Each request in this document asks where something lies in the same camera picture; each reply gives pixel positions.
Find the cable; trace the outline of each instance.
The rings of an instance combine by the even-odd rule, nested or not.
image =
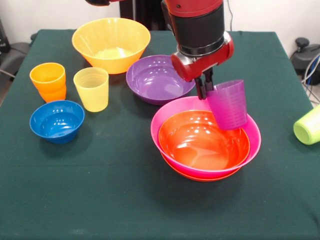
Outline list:
[[[16,77],[15,75],[11,74],[10,72],[7,72],[7,71],[2,70],[2,69],[0,69],[0,73],[3,73],[3,74],[5,74],[5,75],[8,75],[8,76],[11,77],[11,78],[15,78],[15,77]]]
[[[230,2],[229,2],[229,0],[226,0],[226,2],[228,3],[229,12],[230,12],[230,14],[231,14],[230,31],[232,31],[232,21],[233,21],[233,19],[234,19],[234,14],[233,14],[232,11],[231,11],[231,7],[230,7]]]
[[[311,95],[314,96],[314,98],[320,103],[320,99],[313,93],[311,92]]]
[[[312,67],[311,67],[311,68],[312,68],[311,71],[312,71],[313,69],[315,69],[315,65],[316,65],[316,62],[314,61],[313,64],[312,64]],[[309,85],[310,85],[310,82],[311,82],[311,81],[312,81],[312,76],[309,78]],[[314,86],[314,85],[312,84],[308,98],[310,98],[310,96],[311,96],[313,86]]]
[[[311,102],[311,103],[313,103],[313,104],[317,104],[317,105],[319,105],[319,104],[320,104],[319,102],[312,101],[312,100],[310,100],[310,102]]]
[[[311,65],[311,71],[313,71],[314,69],[315,69],[315,64],[316,64],[316,60],[314,60],[314,62],[312,63],[312,65]],[[310,82],[311,82],[311,80],[312,80],[312,76],[310,76],[309,78],[308,78],[308,80],[307,80],[307,84],[306,84],[306,88],[305,88],[305,93],[308,95],[308,93],[307,93],[307,91],[309,90],[308,88],[309,88],[309,86],[310,86]],[[310,95],[311,95],[311,92],[312,92],[312,87],[313,87],[313,85],[311,85],[311,90],[310,90],[310,94],[309,94],[309,98],[310,98]]]
[[[320,53],[318,53],[309,63],[309,65],[306,67],[305,69],[305,73],[304,73],[304,77],[303,77],[303,80],[301,81],[303,84],[306,83],[306,81],[308,80],[308,78],[310,78],[312,76],[312,74],[314,74],[314,72],[316,71],[319,63],[320,63]],[[309,75],[307,76],[308,72],[309,72],[309,69],[311,67],[311,65],[314,63],[314,61],[317,60],[315,66],[314,66],[314,69],[309,73]]]

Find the orange cup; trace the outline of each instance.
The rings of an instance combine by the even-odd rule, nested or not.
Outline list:
[[[61,64],[46,62],[35,66],[30,79],[46,103],[66,99],[66,70]]]

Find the bowl rim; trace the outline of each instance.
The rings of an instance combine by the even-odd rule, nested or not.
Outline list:
[[[170,161],[174,162],[175,164],[180,165],[180,166],[182,166],[182,167],[184,167],[184,168],[191,169],[191,170],[196,171],[196,172],[201,172],[201,173],[224,173],[224,172],[227,172],[227,171],[233,171],[233,170],[235,170],[235,169],[242,168],[243,166],[245,166],[245,165],[247,165],[249,162],[251,162],[251,161],[256,157],[256,155],[258,154],[258,152],[259,152],[259,150],[260,150],[260,148],[261,148],[262,138],[261,138],[261,132],[260,132],[260,129],[259,129],[257,123],[255,122],[255,120],[254,120],[249,114],[247,114],[247,118],[248,118],[249,120],[252,120],[253,126],[254,126],[254,128],[257,130],[257,132],[258,132],[258,136],[257,136],[257,137],[258,137],[258,145],[257,145],[256,150],[255,150],[255,151],[253,152],[253,154],[252,154],[252,158],[251,158],[249,161],[247,161],[247,159],[248,159],[248,157],[247,157],[247,159],[246,159],[243,163],[241,163],[240,165],[238,165],[238,166],[234,166],[234,167],[231,167],[231,168],[228,168],[228,169],[223,169],[223,170],[203,170],[203,169],[194,168],[194,167],[190,167],[190,166],[184,165],[184,164],[182,164],[182,163],[174,160],[172,157],[170,157],[169,155],[167,155],[167,154],[162,150],[162,148],[160,147],[160,145],[158,144],[158,142],[154,140],[154,136],[153,136],[153,133],[154,133],[153,125],[155,124],[154,122],[155,122],[155,118],[156,118],[157,114],[159,114],[159,111],[160,111],[162,108],[164,108],[165,106],[167,106],[167,105],[169,105],[169,104],[175,104],[175,101],[181,101],[181,100],[183,100],[183,99],[195,99],[195,98],[198,98],[198,97],[197,97],[197,96],[187,96],[187,97],[184,97],[184,98],[179,98],[179,99],[177,99],[177,100],[171,101],[171,102],[167,103],[166,105],[162,106],[161,108],[159,108],[158,111],[154,114],[154,116],[153,116],[153,118],[152,118],[152,120],[151,120],[151,124],[150,124],[150,131],[151,131],[152,141],[154,142],[154,144],[155,144],[155,146],[158,148],[158,150],[159,150],[162,154],[164,154]]]
[[[93,24],[95,22],[100,22],[100,21],[106,21],[106,20],[111,20],[111,19],[117,19],[117,20],[121,20],[121,21],[128,21],[128,22],[135,22],[137,23],[138,25],[141,25],[147,32],[148,32],[148,40],[147,40],[147,43],[146,45],[144,45],[143,47],[141,47],[139,50],[135,51],[134,53],[130,54],[130,55],[127,55],[125,57],[118,57],[118,58],[104,58],[104,57],[95,57],[95,56],[92,56],[92,55],[88,55],[82,51],[79,50],[79,48],[76,46],[75,44],[75,36],[76,34],[80,31],[80,29],[86,27],[87,25],[90,25],[90,24]],[[83,25],[81,25],[80,27],[78,27],[74,33],[72,34],[72,38],[71,38],[71,42],[72,42],[72,45],[73,47],[75,48],[75,50],[77,50],[81,55],[84,55],[86,57],[89,57],[89,58],[92,58],[92,59],[96,59],[96,60],[119,60],[119,59],[126,59],[126,58],[130,58],[134,55],[136,55],[137,53],[140,53],[141,51],[144,51],[146,49],[146,47],[149,45],[151,41],[151,34],[150,34],[150,31],[148,30],[148,28],[146,26],[144,26],[143,24],[141,24],[140,22],[138,21],[135,21],[135,20],[132,20],[132,19],[128,19],[128,18],[123,18],[123,17],[103,17],[103,18],[99,18],[99,19],[95,19],[95,20],[92,20],[92,21],[89,21]]]
[[[199,182],[215,182],[215,181],[220,181],[223,179],[226,179],[228,177],[231,177],[233,174],[237,173],[241,167],[233,170],[231,173],[228,173],[225,176],[219,176],[219,177],[210,177],[210,178],[200,178],[200,177],[194,177],[194,176],[190,176],[186,173],[181,172],[180,170],[176,169],[173,165],[171,165],[171,163],[166,159],[166,156],[163,155],[162,153],[160,153],[164,159],[164,161],[169,165],[169,167],[171,167],[172,170],[174,170],[176,173],[180,174],[181,176],[189,179],[189,180],[193,180],[193,181],[199,181]]]
[[[172,116],[170,116],[169,118],[167,118],[167,119],[163,122],[163,124],[160,126],[159,131],[158,131],[158,139],[160,138],[160,131],[161,131],[161,129],[164,128],[164,124],[165,124],[168,120],[173,119],[174,117],[176,117],[177,115],[179,115],[179,114],[181,114],[181,113],[186,113],[186,112],[198,112],[198,111],[206,112],[206,113],[212,113],[212,111],[209,111],[209,110],[191,109],[191,110],[181,111],[181,112],[178,112],[178,113],[176,113],[176,114],[173,114]],[[251,149],[251,143],[250,143],[250,139],[249,139],[249,137],[248,137],[247,132],[246,132],[242,127],[240,127],[240,129],[242,130],[242,133],[244,133],[245,139],[246,139],[246,141],[248,142],[248,150],[247,150],[245,156],[243,157],[243,159],[241,159],[241,160],[239,161],[239,163],[237,163],[236,165],[234,165],[233,168],[241,165],[241,164],[248,158],[249,153],[250,153],[250,149]],[[210,171],[210,170],[201,169],[201,168],[195,168],[195,169]]]
[[[150,97],[143,96],[143,95],[141,95],[140,93],[136,92],[136,91],[134,90],[134,88],[132,87],[130,81],[129,81],[129,74],[130,74],[130,72],[132,71],[132,68],[134,67],[134,65],[136,65],[137,63],[139,63],[141,60],[145,60],[145,59],[149,59],[149,58],[151,59],[151,58],[154,58],[154,57],[164,57],[164,58],[169,58],[169,59],[170,59],[170,55],[166,55],[166,54],[156,54],[156,55],[145,56],[145,57],[140,58],[140,59],[139,59],[138,61],[136,61],[135,63],[133,63],[133,64],[129,67],[128,71],[126,71],[126,74],[125,74],[126,84],[129,86],[129,88],[131,89],[131,91],[134,92],[136,95],[138,95],[139,97],[141,97],[141,98],[143,98],[143,99],[147,99],[147,100],[149,100],[149,101],[161,101],[161,102],[166,102],[166,101],[175,100],[175,99],[177,99],[177,98],[181,98],[182,96],[188,94],[188,93],[195,87],[195,85],[196,85],[195,81],[187,82],[187,81],[185,81],[183,78],[181,78],[181,77],[178,75],[178,77],[179,77],[179,79],[180,79],[181,81],[185,81],[186,83],[189,83],[187,91],[183,92],[180,96],[175,96],[175,97],[171,97],[171,98],[150,98]]]
[[[47,106],[47,105],[54,104],[54,103],[59,103],[59,102],[69,102],[69,103],[78,105],[78,106],[80,107],[80,109],[82,110],[83,117],[82,117],[79,125],[72,131],[72,133],[75,132],[76,130],[78,130],[78,129],[81,127],[81,125],[84,123],[84,121],[85,121],[85,110],[84,110],[84,108],[83,108],[80,104],[78,104],[78,103],[75,102],[75,101],[70,101],[70,100],[51,101],[51,102],[45,103],[45,104],[41,105],[40,107],[38,107],[38,108],[32,113],[32,115],[31,115],[31,117],[30,117],[30,119],[29,119],[29,127],[30,127],[30,129],[32,130],[32,132],[33,132],[35,135],[37,135],[37,136],[39,136],[39,137],[41,137],[41,138],[44,138],[44,139],[59,139],[59,138],[64,138],[65,136],[67,136],[67,135],[69,135],[69,134],[71,133],[71,132],[70,132],[69,134],[63,135],[63,136],[45,136],[45,135],[41,135],[41,134],[35,132],[34,129],[32,128],[32,126],[31,126],[32,118],[33,118],[33,116],[35,115],[35,113],[36,113],[37,111],[39,111],[41,108],[44,108],[44,107]]]

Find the cup rim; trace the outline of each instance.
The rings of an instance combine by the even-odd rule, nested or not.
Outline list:
[[[63,73],[62,73],[59,77],[57,77],[56,79],[54,79],[54,80],[52,80],[52,81],[46,81],[46,82],[37,81],[37,80],[34,80],[34,79],[31,77],[31,73],[32,73],[35,69],[37,69],[37,68],[39,68],[39,67],[42,67],[42,66],[44,66],[44,65],[49,65],[49,64],[50,64],[50,65],[58,65],[58,66],[62,67]],[[51,84],[51,83],[56,82],[57,80],[59,80],[59,79],[60,79],[63,75],[65,75],[65,74],[66,74],[66,69],[65,69],[65,67],[64,67],[62,64],[57,63],[57,62],[44,62],[44,63],[41,63],[41,64],[35,66],[34,68],[32,68],[32,70],[31,70],[30,73],[29,73],[29,77],[30,77],[30,79],[31,79],[32,82],[37,83],[37,84]]]
[[[225,82],[222,82],[222,83],[215,85],[214,90],[215,91],[226,91],[230,88],[234,88],[235,86],[242,85],[244,83],[245,83],[245,81],[243,79],[235,79],[235,80],[231,80],[231,81],[225,81]]]
[[[301,140],[301,137],[299,136],[299,134],[297,133],[297,127],[302,128],[306,134],[308,135],[308,141],[303,141]],[[306,126],[304,124],[302,124],[301,122],[297,121],[294,125],[293,125],[293,132],[294,135],[296,136],[296,138],[302,142],[305,145],[311,145],[314,143],[314,139],[312,134],[310,134],[310,132],[308,131],[308,129],[306,128]]]
[[[81,72],[88,71],[89,69],[99,70],[99,71],[102,71],[102,72],[106,73],[106,80],[105,80],[105,82],[103,82],[103,83],[101,83],[100,85],[95,86],[95,87],[84,87],[84,86],[81,86],[80,84],[76,83],[76,76],[77,76],[78,74],[80,74]],[[105,84],[108,84],[108,80],[109,80],[109,73],[108,73],[105,69],[103,69],[103,68],[101,68],[101,67],[97,67],[97,66],[90,66],[90,67],[82,68],[81,70],[77,71],[76,74],[73,76],[73,83],[74,83],[74,85],[75,85],[77,88],[81,88],[81,89],[83,89],[83,90],[97,89],[97,88],[99,88],[99,87],[101,87],[101,86],[103,86],[103,85],[105,85]]]

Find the green cup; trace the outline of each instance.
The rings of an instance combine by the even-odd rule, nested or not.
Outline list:
[[[320,142],[320,105],[312,109],[293,125],[297,139],[306,145]]]

